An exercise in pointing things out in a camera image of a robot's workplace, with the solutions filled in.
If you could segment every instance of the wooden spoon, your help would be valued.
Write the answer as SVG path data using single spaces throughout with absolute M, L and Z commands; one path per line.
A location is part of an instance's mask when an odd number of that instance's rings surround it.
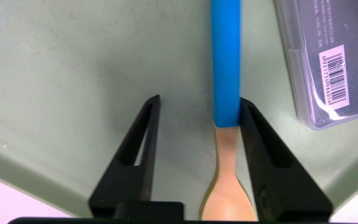
M 206 200 L 202 220 L 255 221 L 250 200 L 236 175 L 238 127 L 217 128 L 218 178 Z

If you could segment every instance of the barcode label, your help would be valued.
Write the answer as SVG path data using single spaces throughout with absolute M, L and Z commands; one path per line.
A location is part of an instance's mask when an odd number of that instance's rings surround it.
M 319 57 L 325 105 L 333 110 L 348 106 L 349 91 L 344 46 L 321 52 Z

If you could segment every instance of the gray table surface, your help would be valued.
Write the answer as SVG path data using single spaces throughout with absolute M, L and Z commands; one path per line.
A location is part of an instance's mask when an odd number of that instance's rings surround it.
M 209 0 L 0 0 L 0 181 L 89 217 L 104 169 L 160 94 L 152 199 L 198 219 L 216 164 L 209 10 Z M 273 1 L 243 1 L 242 37 L 241 96 L 340 207 L 358 192 L 358 120 L 316 132 L 297 119 Z M 251 193 L 241 143 L 236 167 Z

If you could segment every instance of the plastic case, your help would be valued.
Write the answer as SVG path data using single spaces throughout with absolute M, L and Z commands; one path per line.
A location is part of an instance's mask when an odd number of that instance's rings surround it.
M 358 119 L 358 0 L 276 0 L 298 118 L 314 130 Z

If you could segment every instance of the blue silicone sleeve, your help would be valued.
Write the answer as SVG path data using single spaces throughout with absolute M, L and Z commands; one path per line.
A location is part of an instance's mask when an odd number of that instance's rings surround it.
M 213 120 L 237 126 L 240 115 L 241 0 L 211 0 Z

